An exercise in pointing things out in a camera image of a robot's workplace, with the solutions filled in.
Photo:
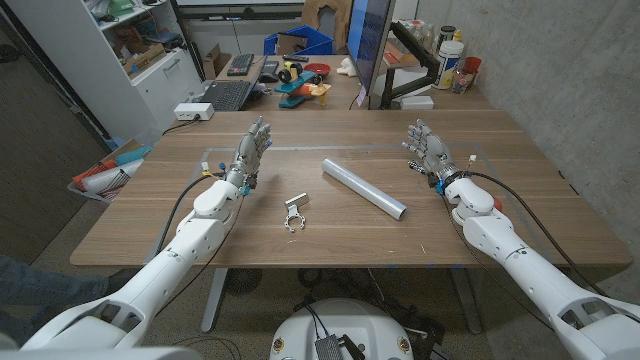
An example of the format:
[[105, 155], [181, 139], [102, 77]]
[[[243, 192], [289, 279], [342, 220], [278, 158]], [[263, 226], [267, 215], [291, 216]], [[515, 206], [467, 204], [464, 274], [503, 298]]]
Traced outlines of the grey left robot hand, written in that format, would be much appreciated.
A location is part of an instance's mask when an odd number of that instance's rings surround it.
[[258, 116], [241, 138], [230, 167], [225, 173], [225, 181], [236, 187], [243, 185], [251, 189], [256, 187], [262, 155], [272, 144], [270, 130], [271, 125], [264, 123], [262, 115]]

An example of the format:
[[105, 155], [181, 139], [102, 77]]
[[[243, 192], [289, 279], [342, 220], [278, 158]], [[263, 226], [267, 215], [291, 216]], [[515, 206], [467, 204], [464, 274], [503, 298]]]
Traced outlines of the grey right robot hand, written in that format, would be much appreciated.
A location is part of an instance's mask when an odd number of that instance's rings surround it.
[[461, 177], [449, 148], [422, 120], [408, 126], [407, 136], [409, 141], [402, 146], [419, 158], [418, 168], [427, 176], [431, 187], [446, 186]]

